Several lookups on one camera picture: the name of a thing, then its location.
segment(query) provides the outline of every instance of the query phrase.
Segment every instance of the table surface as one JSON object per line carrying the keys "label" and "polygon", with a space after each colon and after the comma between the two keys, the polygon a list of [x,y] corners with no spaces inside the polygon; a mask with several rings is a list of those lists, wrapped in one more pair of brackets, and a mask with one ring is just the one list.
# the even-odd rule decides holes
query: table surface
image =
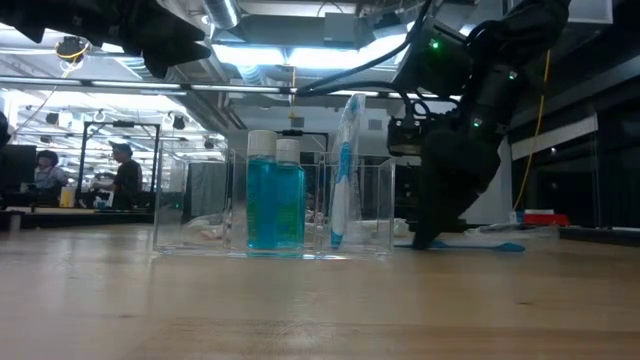
{"label": "table surface", "polygon": [[640,250],[163,257],[140,225],[0,235],[0,358],[638,359]]}

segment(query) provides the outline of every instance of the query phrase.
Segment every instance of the plastic bin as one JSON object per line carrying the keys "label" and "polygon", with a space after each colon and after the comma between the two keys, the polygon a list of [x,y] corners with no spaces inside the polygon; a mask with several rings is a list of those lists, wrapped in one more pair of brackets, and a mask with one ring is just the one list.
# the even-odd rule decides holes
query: plastic bin
{"label": "plastic bin", "polygon": [[358,157],[361,220],[350,221],[340,247],[331,246],[331,178],[337,165],[326,153],[302,164],[306,177],[304,247],[248,247],[246,151],[224,150],[217,159],[178,156],[161,150],[154,224],[154,250],[163,254],[303,259],[379,258],[393,251],[395,160]]}

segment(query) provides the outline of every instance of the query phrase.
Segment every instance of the red object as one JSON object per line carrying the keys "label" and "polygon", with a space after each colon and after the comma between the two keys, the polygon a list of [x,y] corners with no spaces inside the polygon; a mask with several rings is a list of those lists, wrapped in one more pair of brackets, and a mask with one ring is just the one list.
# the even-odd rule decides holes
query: red object
{"label": "red object", "polygon": [[544,214],[524,214],[524,223],[525,224],[534,224],[534,225],[560,225],[560,226],[569,226],[569,218],[567,215],[563,214],[554,214],[554,215],[544,215]]}

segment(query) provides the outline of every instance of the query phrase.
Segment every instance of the mouthwash bottle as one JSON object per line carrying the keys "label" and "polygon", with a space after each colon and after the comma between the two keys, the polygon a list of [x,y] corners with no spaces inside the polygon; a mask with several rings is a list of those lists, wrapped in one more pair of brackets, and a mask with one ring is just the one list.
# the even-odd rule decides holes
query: mouthwash bottle
{"label": "mouthwash bottle", "polygon": [[278,165],[273,131],[249,132],[247,147],[247,230],[252,249],[275,249]]}
{"label": "mouthwash bottle", "polygon": [[278,248],[302,249],[306,184],[304,170],[300,167],[300,143],[297,140],[278,140],[276,159],[278,161],[276,225]]}

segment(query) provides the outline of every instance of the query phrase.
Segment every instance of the person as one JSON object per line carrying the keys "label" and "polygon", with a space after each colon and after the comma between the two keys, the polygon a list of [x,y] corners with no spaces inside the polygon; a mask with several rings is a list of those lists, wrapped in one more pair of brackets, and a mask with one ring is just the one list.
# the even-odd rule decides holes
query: person
{"label": "person", "polygon": [[67,185],[67,176],[57,167],[58,154],[50,150],[43,150],[36,155],[37,166],[34,185],[39,192],[59,194],[60,189]]}
{"label": "person", "polygon": [[94,183],[95,189],[113,191],[113,207],[128,210],[133,207],[136,195],[142,190],[142,169],[131,157],[133,150],[128,144],[111,143],[113,159],[120,163],[113,183]]}

